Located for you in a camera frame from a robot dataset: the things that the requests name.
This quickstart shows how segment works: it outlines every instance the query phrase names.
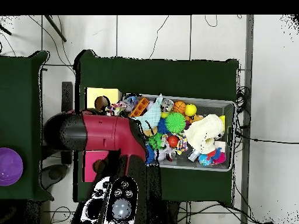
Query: stuffed animal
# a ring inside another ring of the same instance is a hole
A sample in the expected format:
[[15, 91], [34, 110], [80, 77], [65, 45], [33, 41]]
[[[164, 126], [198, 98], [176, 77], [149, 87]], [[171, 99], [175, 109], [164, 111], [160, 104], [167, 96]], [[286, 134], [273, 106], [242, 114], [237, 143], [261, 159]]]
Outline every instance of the stuffed animal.
[[209, 114], [200, 121], [193, 122], [184, 130], [188, 143], [201, 154], [216, 150], [214, 138], [223, 131], [223, 122], [215, 114]]

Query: orange basketball toy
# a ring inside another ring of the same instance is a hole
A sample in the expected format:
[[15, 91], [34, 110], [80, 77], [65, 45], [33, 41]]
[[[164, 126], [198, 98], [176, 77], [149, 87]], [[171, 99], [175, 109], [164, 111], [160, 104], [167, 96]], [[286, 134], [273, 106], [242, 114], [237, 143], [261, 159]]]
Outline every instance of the orange basketball toy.
[[176, 113], [184, 114], [185, 109], [186, 109], [186, 104], [182, 101], [177, 101], [173, 106], [173, 111], [175, 111]]

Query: blue ball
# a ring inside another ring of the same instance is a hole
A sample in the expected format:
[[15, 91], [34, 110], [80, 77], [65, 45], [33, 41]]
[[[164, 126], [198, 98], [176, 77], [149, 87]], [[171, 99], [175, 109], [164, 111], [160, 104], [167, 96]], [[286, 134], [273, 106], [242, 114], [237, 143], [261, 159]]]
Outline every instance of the blue ball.
[[165, 119], [164, 118], [160, 118], [160, 121], [158, 123], [158, 132], [161, 134], [169, 134], [170, 131], [168, 131], [166, 125], [165, 125]]
[[146, 144], [147, 147], [147, 156], [146, 156], [146, 164], [150, 164], [154, 159], [155, 159], [155, 154], [154, 154], [154, 150], [152, 149], [151, 145]]

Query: green toy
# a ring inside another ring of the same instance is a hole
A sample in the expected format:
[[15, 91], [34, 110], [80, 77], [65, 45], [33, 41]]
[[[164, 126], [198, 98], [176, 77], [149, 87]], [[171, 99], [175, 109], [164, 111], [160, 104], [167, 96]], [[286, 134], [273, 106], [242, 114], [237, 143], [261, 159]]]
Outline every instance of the green toy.
[[157, 133], [154, 136], [151, 136], [148, 138], [148, 143], [152, 146], [153, 149], [159, 149], [162, 145], [162, 139], [161, 139], [162, 134]]
[[170, 113], [166, 118], [165, 125], [168, 131], [172, 133], [180, 133], [186, 126], [186, 120], [181, 113]]

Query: dark green tabletop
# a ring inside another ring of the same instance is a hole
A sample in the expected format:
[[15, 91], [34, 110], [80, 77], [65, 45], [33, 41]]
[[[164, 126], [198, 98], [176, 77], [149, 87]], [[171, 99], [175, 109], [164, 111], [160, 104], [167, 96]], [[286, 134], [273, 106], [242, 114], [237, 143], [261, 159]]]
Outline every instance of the dark green tabletop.
[[[77, 56], [75, 104], [85, 107], [85, 88], [116, 88], [122, 93], [236, 101], [238, 61], [166, 61], [98, 58], [91, 50]], [[74, 200], [86, 198], [90, 183], [82, 182], [82, 153], [74, 167]], [[232, 171], [161, 169], [162, 198], [172, 201], [221, 201], [231, 205]]]
[[45, 51], [28, 58], [0, 57], [0, 147], [17, 151], [24, 167], [15, 184], [0, 186], [0, 199], [52, 199], [39, 184], [40, 68], [47, 58]]

